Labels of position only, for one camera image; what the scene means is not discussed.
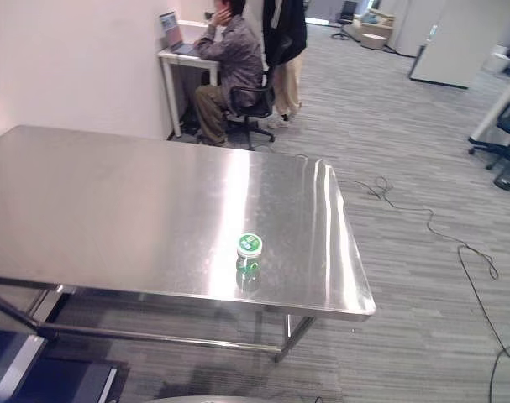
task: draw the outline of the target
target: hand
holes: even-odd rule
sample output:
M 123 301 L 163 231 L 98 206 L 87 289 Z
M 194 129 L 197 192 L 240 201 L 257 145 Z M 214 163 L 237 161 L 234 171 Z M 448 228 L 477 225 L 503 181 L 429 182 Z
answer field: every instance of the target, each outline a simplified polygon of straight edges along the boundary
M 219 25 L 225 26 L 230 22 L 231 19 L 232 16 L 229 10 L 221 10 L 212 16 L 212 21 L 210 22 L 210 24 L 213 25 L 214 27 L 217 27 Z

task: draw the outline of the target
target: black jacket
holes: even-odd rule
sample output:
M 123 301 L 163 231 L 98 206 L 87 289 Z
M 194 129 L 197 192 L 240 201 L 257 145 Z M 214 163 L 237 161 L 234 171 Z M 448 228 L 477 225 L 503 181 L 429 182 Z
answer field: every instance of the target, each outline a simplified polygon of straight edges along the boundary
M 298 56 L 307 47 L 303 0 L 264 0 L 262 30 L 268 65 L 273 61 L 273 55 L 283 35 L 290 37 L 292 46 L 277 64 L 287 63 Z

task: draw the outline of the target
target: black office chair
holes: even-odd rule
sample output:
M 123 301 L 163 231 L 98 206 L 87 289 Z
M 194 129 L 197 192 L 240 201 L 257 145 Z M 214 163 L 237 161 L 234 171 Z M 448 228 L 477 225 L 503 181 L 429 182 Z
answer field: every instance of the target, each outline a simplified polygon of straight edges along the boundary
M 341 38 L 342 40 L 350 39 L 350 35 L 344 30 L 346 25 L 354 22 L 355 9 L 357 2 L 344 2 L 340 14 L 337 14 L 336 22 L 340 24 L 340 31 L 331 35 L 331 38 Z
M 507 112 L 510 109 L 510 103 L 502 110 L 497 118 L 497 127 L 500 128 L 503 132 L 510 134 L 510 113 Z M 510 143 L 508 145 L 504 144 L 494 144 L 488 143 L 485 141 L 477 141 L 472 138 L 469 138 L 470 143 L 474 144 L 468 151 L 469 154 L 474 154 L 476 149 L 481 151 L 486 151 L 487 153 L 492 153 L 498 155 L 498 157 L 486 166 L 487 170 L 491 170 L 501 159 L 510 160 Z
M 282 54 L 292 45 L 292 40 L 287 36 L 283 37 L 279 44 L 276 53 L 273 56 L 273 60 L 268 65 L 268 71 L 264 73 L 266 76 L 266 83 L 261 88 L 248 88 L 243 86 L 235 86 L 230 90 L 230 101 L 232 102 L 232 108 L 238 117 L 243 117 L 243 122 L 235 122 L 228 120 L 227 134 L 244 133 L 247 138 L 247 144 L 249 149 L 254 150 L 253 144 L 251 143 L 250 132 L 264 134 L 270 138 L 270 142 L 275 141 L 275 136 L 266 130 L 258 127 L 258 122 L 251 122 L 250 118 L 267 118 L 271 115 L 273 110 L 273 104 L 275 103 L 275 93 L 273 91 L 273 78 L 275 68 L 281 61 Z M 252 107 L 240 106 L 238 95 L 242 92 L 254 92 L 259 94 L 259 101 Z

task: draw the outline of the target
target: person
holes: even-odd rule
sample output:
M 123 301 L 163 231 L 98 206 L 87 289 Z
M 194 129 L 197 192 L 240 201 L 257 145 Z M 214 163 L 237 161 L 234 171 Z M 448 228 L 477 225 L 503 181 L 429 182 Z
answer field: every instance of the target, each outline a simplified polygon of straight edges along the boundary
M 268 121 L 270 128 L 287 127 L 302 106 L 299 96 L 299 76 L 302 53 L 307 48 L 307 24 L 303 0 L 265 0 L 262 18 L 266 63 L 274 58 L 283 35 L 292 45 L 282 55 L 275 70 L 274 91 L 276 114 Z
M 242 17 L 245 0 L 215 0 L 216 13 L 195 47 L 202 59 L 220 62 L 221 85 L 200 86 L 195 91 L 195 108 L 205 144 L 224 146 L 227 136 L 223 113 L 232 110 L 230 90 L 235 86 L 258 88 L 262 83 L 260 42 Z M 215 41 L 216 28 L 225 27 L 223 40 Z M 254 92 L 238 96 L 239 105 L 249 107 L 258 98 Z

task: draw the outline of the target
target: green lid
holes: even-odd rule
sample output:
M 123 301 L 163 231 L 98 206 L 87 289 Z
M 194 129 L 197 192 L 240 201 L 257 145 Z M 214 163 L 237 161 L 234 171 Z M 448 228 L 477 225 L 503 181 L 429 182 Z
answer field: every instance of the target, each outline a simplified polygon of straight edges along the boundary
M 256 258 L 262 253 L 262 239 L 253 233 L 244 233 L 239 237 L 238 255 L 244 258 Z

